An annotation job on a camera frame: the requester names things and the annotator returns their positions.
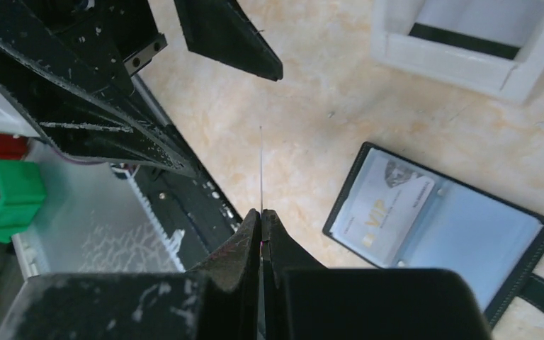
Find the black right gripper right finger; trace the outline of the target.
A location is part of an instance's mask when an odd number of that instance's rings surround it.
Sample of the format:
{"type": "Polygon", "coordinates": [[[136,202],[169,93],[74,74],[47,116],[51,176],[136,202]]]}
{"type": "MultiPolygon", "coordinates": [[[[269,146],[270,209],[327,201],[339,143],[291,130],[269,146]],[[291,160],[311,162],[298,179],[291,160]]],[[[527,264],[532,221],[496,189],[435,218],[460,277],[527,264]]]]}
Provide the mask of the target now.
{"type": "Polygon", "coordinates": [[[324,266],[287,232],[275,210],[261,213],[261,333],[264,339],[284,339],[288,334],[288,270],[323,269],[324,266]]]}

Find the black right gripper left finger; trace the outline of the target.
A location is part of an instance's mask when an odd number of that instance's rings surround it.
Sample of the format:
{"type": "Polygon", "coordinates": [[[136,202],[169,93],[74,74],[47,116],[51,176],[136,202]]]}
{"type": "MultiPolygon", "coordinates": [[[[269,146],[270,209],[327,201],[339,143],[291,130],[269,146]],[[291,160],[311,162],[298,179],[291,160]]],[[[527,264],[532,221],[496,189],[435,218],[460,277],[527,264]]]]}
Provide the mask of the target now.
{"type": "Polygon", "coordinates": [[[185,273],[188,339],[256,339],[261,214],[251,209],[237,231],[185,273]]]}

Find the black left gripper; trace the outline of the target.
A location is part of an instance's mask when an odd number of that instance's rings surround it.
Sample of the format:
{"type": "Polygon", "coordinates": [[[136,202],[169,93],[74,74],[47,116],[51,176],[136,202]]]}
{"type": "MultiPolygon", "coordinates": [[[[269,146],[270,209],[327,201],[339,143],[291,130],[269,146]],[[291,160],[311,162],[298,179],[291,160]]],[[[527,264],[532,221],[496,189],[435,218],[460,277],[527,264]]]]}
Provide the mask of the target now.
{"type": "MultiPolygon", "coordinates": [[[[174,4],[189,51],[283,78],[281,60],[237,1],[174,4]]],[[[144,0],[0,1],[0,92],[67,156],[194,177],[195,161],[132,97],[132,77],[166,46],[144,0]]]]}

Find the black leather card holder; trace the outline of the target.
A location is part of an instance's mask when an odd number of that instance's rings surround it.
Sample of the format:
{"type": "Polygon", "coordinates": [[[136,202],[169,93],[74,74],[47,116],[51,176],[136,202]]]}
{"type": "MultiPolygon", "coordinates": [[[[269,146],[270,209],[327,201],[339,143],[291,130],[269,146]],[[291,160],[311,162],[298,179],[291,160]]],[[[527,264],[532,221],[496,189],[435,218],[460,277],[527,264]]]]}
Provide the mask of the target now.
{"type": "Polygon", "coordinates": [[[544,314],[544,278],[534,268],[544,255],[544,215],[364,142],[323,227],[323,233],[378,268],[441,268],[469,285],[491,326],[514,298],[544,314]],[[386,267],[335,240],[331,227],[369,154],[382,153],[436,179],[414,226],[386,267]]]}

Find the white plastic card tray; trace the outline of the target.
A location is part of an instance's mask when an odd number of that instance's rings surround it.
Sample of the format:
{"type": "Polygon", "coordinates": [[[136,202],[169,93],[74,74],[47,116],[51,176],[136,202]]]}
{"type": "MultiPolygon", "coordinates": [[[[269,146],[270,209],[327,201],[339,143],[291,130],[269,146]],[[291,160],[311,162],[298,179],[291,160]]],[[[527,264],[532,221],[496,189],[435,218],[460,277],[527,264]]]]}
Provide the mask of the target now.
{"type": "Polygon", "coordinates": [[[513,103],[544,90],[544,1],[376,1],[388,66],[513,103]]]}

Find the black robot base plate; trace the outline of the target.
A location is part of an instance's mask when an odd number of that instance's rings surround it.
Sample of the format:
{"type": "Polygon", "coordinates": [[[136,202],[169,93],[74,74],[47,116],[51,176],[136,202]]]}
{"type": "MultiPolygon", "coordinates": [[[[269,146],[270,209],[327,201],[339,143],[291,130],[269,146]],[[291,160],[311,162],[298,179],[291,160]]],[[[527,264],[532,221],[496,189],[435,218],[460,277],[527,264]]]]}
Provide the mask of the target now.
{"type": "Polygon", "coordinates": [[[196,162],[198,176],[189,178],[153,166],[142,167],[135,182],[149,202],[171,246],[177,268],[185,271],[200,263],[225,243],[242,223],[226,195],[220,189],[195,152],[172,123],[147,85],[135,76],[132,97],[147,106],[151,114],[171,133],[172,141],[196,162]]]}

